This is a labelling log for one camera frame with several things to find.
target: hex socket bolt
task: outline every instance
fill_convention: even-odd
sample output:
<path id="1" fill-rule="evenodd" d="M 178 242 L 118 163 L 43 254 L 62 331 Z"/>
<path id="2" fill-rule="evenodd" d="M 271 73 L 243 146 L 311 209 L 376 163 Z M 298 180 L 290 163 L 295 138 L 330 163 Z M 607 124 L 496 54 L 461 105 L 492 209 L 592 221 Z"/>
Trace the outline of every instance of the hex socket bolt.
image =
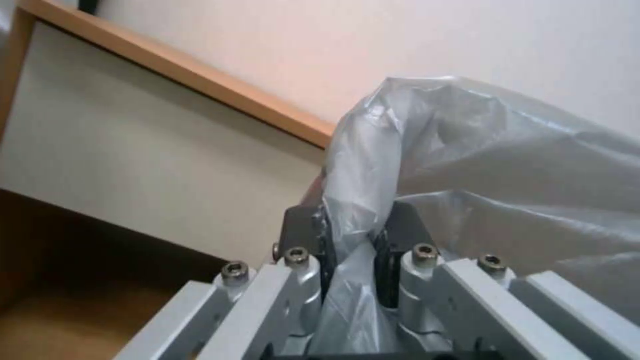
<path id="1" fill-rule="evenodd" d="M 221 273 L 225 286 L 240 286 L 249 281 L 249 266 L 244 261 L 231 261 L 222 268 Z"/>
<path id="2" fill-rule="evenodd" d="M 477 260 L 478 267 L 494 279 L 501 279 L 507 274 L 507 266 L 496 255 L 487 254 Z"/>
<path id="3" fill-rule="evenodd" d="M 284 263 L 290 268 L 309 266 L 309 251 L 303 247 L 292 247 L 284 254 Z"/>
<path id="4" fill-rule="evenodd" d="M 418 268 L 433 268 L 438 264 L 438 249 L 427 243 L 419 243 L 413 247 L 412 261 Z"/>

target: white cabinet panel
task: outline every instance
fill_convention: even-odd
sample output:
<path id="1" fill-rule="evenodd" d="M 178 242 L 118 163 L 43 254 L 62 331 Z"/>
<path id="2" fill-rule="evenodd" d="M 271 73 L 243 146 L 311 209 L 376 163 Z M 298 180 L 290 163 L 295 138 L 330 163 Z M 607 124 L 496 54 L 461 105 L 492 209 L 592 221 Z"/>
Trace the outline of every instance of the white cabinet panel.
<path id="1" fill-rule="evenodd" d="M 323 156 L 37 24 L 0 152 L 0 186 L 256 265 Z"/>

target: plastic bag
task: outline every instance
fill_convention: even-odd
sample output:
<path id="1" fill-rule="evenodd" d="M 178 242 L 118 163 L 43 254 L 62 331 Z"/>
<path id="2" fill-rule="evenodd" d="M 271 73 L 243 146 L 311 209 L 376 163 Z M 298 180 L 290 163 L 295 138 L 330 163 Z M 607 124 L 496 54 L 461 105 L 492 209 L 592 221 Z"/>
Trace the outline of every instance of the plastic bag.
<path id="1" fill-rule="evenodd" d="M 447 260 L 553 270 L 640 323 L 640 146 L 520 94 L 460 78 L 388 79 L 340 122 L 323 204 L 340 266 L 311 354 L 395 352 L 369 238 L 413 204 Z"/>

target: white wall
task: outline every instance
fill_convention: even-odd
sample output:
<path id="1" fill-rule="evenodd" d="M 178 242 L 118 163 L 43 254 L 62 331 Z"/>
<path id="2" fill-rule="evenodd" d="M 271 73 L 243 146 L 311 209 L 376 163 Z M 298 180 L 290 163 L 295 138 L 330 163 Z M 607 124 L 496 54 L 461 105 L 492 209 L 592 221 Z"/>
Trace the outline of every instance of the white wall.
<path id="1" fill-rule="evenodd" d="M 636 0 L 102 0 L 99 15 L 332 122 L 386 76 L 451 74 L 640 138 Z"/>
<path id="2" fill-rule="evenodd" d="M 37 24 L 0 150 L 0 187 L 258 265 L 323 156 Z"/>

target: wooden shelf edge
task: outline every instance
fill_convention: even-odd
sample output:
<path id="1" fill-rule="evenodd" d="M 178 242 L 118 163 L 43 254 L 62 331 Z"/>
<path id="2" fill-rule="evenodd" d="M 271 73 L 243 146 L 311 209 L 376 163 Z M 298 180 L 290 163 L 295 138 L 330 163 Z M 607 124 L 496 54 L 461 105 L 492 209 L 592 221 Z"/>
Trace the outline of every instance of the wooden shelf edge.
<path id="1" fill-rule="evenodd" d="M 18 9 L 320 148 L 330 143 L 335 124 L 167 45 L 53 0 L 20 0 Z"/>

